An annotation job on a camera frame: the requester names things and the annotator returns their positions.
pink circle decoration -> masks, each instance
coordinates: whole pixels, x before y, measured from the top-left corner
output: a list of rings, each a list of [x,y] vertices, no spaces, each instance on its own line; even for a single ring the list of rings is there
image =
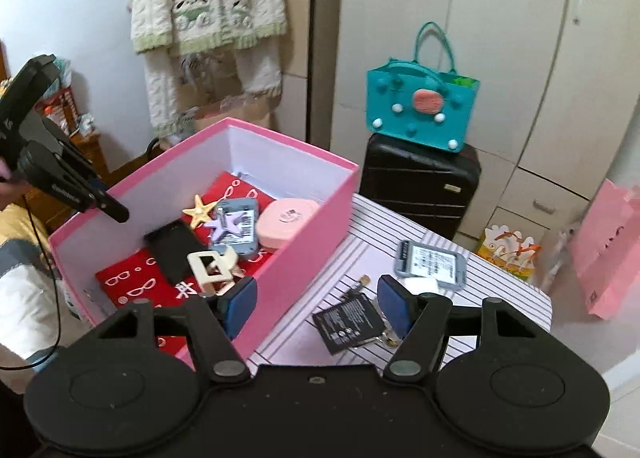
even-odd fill
[[[414,93],[414,108],[420,113],[435,115],[442,109],[444,99],[438,92],[420,89]]]

black cable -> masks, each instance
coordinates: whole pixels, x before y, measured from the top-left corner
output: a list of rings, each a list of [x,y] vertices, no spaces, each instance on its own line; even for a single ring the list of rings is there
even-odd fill
[[[40,245],[40,250],[42,251],[42,255],[44,259],[47,261],[47,268],[49,269],[49,274],[51,276],[51,281],[53,283],[53,293],[56,296],[56,315],[58,317],[58,336],[56,337],[56,342],[53,343],[53,347],[51,348],[50,352],[47,355],[45,355],[43,358],[41,358],[39,361],[34,362],[33,364],[27,364],[26,366],[16,366],[14,368],[11,368],[8,366],[0,366],[0,370],[6,371],[6,372],[19,372],[22,370],[30,370],[32,368],[35,368],[36,366],[44,364],[44,362],[47,362],[56,352],[56,350],[60,346],[60,337],[62,337],[62,320],[60,318],[60,298],[58,297],[58,286],[56,284],[56,276],[53,273],[53,268],[51,267],[51,262],[49,261],[49,255],[47,254],[47,251],[44,249],[44,246],[42,245],[42,241],[40,240],[40,235],[38,234],[38,229],[36,229],[36,225],[33,221],[33,216],[31,215],[31,209],[29,209],[29,204],[27,203],[27,199],[25,196],[23,196],[22,199],[24,200],[24,207],[25,209],[27,209],[27,212],[29,213],[29,221],[31,222],[31,228],[33,229],[33,233],[36,235],[36,239],[38,241],[38,245]]]
[[[147,162],[151,162],[151,161],[153,160],[153,158],[154,158],[154,153],[153,153],[153,151],[154,151],[155,147],[156,147],[156,146],[158,146],[159,144],[160,144],[160,139],[159,139],[159,138],[154,138],[154,139],[149,143],[149,145],[148,145],[148,146],[146,146],[146,152],[145,152],[145,155],[146,155],[146,161],[147,161]]]

teal handbag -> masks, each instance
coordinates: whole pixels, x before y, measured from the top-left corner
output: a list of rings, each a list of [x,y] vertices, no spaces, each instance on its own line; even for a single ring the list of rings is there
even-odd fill
[[[418,61],[422,33],[433,26],[444,46],[451,70],[437,72]],[[456,72],[456,62],[444,31],[433,21],[415,39],[413,61],[390,58],[367,72],[367,127],[402,140],[460,152],[465,144],[480,81]]]

person's hand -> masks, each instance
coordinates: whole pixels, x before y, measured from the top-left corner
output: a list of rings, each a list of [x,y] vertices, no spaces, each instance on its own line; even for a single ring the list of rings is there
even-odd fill
[[[0,176],[7,180],[0,182],[0,211],[4,211],[5,207],[18,200],[23,194],[28,193],[32,187],[27,181],[10,181],[11,170],[2,158],[0,158]]]

yellow starfish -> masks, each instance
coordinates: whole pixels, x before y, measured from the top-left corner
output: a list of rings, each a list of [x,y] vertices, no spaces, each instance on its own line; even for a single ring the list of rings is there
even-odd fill
[[[216,206],[218,202],[212,202],[207,205],[202,203],[202,198],[199,194],[195,196],[196,206],[193,209],[182,209],[182,212],[191,216],[191,228],[195,229],[201,223],[207,223],[212,221],[209,217],[209,212]]]

